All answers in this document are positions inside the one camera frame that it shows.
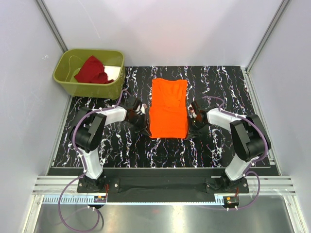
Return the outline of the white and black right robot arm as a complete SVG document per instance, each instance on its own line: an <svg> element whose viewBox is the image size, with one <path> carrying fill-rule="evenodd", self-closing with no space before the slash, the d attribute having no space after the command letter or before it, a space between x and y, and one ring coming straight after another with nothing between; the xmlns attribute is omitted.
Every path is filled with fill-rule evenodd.
<svg viewBox="0 0 311 233"><path fill-rule="evenodd" d="M238 187L238 181L246 176L249 168L263 160L271 148L271 141L260 117L239 115L219 107L207 108L203 99L190 105L187 139L202 135L207 126L218 126L231 133L235 155L221 176L221 188L232 192Z"/></svg>

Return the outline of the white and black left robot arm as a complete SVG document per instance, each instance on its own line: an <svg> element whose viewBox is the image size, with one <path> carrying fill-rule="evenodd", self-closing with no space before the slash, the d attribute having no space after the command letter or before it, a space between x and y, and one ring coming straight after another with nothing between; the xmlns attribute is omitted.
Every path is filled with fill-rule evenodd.
<svg viewBox="0 0 311 233"><path fill-rule="evenodd" d="M112 107L80 109L71 125L70 140L82 159L83 173L89 178L87 185L92 191L100 192L105 186L105 180L100 177L103 168L98 154L105 126L125 121L134 127L135 132L151 136L146 113L146 104L133 96L123 103L119 100Z"/></svg>

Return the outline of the orange t shirt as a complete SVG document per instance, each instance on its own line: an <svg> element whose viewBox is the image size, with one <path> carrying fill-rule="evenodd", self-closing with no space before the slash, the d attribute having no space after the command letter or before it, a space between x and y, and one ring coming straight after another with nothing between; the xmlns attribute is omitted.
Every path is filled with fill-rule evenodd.
<svg viewBox="0 0 311 233"><path fill-rule="evenodd" d="M152 80L149 109L151 138L180 138L188 133L187 81Z"/></svg>

